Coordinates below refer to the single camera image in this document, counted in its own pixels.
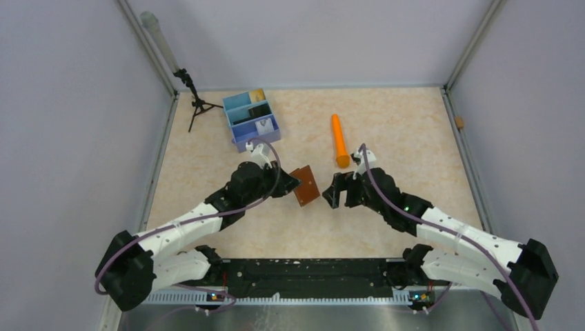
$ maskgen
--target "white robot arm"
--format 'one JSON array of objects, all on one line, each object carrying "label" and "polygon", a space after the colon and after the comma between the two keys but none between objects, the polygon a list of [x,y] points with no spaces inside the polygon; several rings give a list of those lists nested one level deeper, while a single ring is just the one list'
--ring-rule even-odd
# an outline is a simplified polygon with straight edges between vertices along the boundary
[{"label": "white robot arm", "polygon": [[[364,153],[367,153],[369,174]],[[339,194],[346,190],[346,207],[364,205],[380,214],[395,230],[453,249],[455,253],[451,254],[428,245],[416,245],[404,251],[406,263],[422,270],[429,280],[476,288],[526,316],[526,310],[506,281],[508,278],[534,317],[542,316],[558,280],[546,246],[533,239],[522,244],[499,238],[454,219],[427,200],[400,192],[394,179],[377,167],[376,157],[370,150],[358,148],[352,158],[358,165],[357,170],[334,174],[331,186],[322,194],[331,208],[339,207]]]},{"label": "white robot arm", "polygon": [[248,144],[248,150],[250,161],[240,163],[230,181],[197,207],[158,228],[114,237],[95,274],[97,286],[101,284],[121,310],[136,307],[152,291],[203,278],[212,266],[210,259],[219,257],[208,248],[177,254],[180,249],[232,225],[251,203],[283,197],[301,184],[270,162],[266,144]]}]

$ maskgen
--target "brown plate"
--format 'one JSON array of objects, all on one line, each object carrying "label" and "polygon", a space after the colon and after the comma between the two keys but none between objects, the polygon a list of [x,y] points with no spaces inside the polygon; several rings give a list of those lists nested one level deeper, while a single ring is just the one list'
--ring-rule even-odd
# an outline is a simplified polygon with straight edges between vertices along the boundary
[{"label": "brown plate", "polygon": [[301,185],[295,189],[295,195],[301,207],[321,196],[310,165],[296,169],[290,175],[301,181]]}]

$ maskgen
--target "orange foam tube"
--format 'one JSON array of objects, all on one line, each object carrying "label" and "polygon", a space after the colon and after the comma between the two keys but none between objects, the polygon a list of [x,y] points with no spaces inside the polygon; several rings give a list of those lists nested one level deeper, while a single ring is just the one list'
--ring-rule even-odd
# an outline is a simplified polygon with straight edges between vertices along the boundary
[{"label": "orange foam tube", "polygon": [[333,114],[331,117],[331,126],[333,127],[333,139],[335,140],[335,149],[337,150],[337,165],[340,168],[347,168],[349,166],[350,157],[346,150],[346,144],[344,142],[344,134],[341,131],[341,123],[337,114]]}]

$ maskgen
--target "small wooden block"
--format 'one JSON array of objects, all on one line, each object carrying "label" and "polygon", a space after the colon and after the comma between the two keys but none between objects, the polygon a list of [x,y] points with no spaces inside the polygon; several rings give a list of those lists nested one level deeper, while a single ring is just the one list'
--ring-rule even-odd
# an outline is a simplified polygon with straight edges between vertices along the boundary
[{"label": "small wooden block", "polygon": [[463,128],[463,117],[461,117],[461,116],[455,117],[455,127],[458,130],[461,130]]},{"label": "small wooden block", "polygon": [[301,181],[301,185],[295,189],[295,196],[301,207],[321,196],[309,165],[296,169],[290,175]]}]

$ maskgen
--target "black bracket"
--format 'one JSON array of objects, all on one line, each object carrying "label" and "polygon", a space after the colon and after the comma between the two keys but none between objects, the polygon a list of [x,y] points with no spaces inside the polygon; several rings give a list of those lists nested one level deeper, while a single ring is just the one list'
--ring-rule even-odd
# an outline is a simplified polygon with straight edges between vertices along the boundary
[{"label": "black bracket", "polygon": [[[516,263],[508,264],[512,270],[510,278],[522,294],[534,318],[541,319],[544,308],[559,281],[559,274],[545,245],[530,239],[526,245],[521,244],[520,248],[522,253]],[[494,280],[494,285],[502,294],[500,298],[502,302],[511,310],[526,317],[526,312],[510,285],[499,279]]]},{"label": "black bracket", "polygon": [[[116,234],[95,270],[95,276],[116,252],[136,238],[125,230]],[[152,251],[144,251],[140,245],[133,245],[103,275],[100,284],[121,311],[137,307],[150,294],[152,281],[157,278],[151,256]]]},{"label": "black bracket", "polygon": [[[290,176],[272,161],[271,167],[260,168],[253,162],[242,162],[232,173],[230,181],[218,191],[211,194],[205,203],[212,205],[218,212],[240,209],[261,198],[279,198],[291,193],[301,185],[301,181]],[[224,217],[221,230],[232,225],[245,215],[239,212]]]},{"label": "black bracket", "polygon": [[[423,198],[400,192],[392,176],[386,174],[381,168],[373,168],[371,172],[385,197],[405,212],[421,217],[428,208],[433,207],[429,201]],[[344,204],[346,207],[353,208],[358,205],[364,205],[380,214],[384,221],[394,230],[417,236],[416,227],[419,224],[418,222],[401,215],[386,204],[374,189],[367,174],[357,174],[355,179],[353,175],[354,172],[343,174],[338,172],[333,175],[331,185],[322,193],[322,197],[327,200],[331,208],[339,207],[340,194],[343,191],[347,191]]]},{"label": "black bracket", "polygon": [[197,246],[195,248],[196,251],[201,252],[205,258],[207,258],[207,262],[211,265],[207,273],[205,274],[205,279],[207,281],[216,281],[217,279],[221,279],[221,271],[222,271],[222,264],[223,260],[221,257],[215,252],[215,248],[211,248],[207,245]]}]

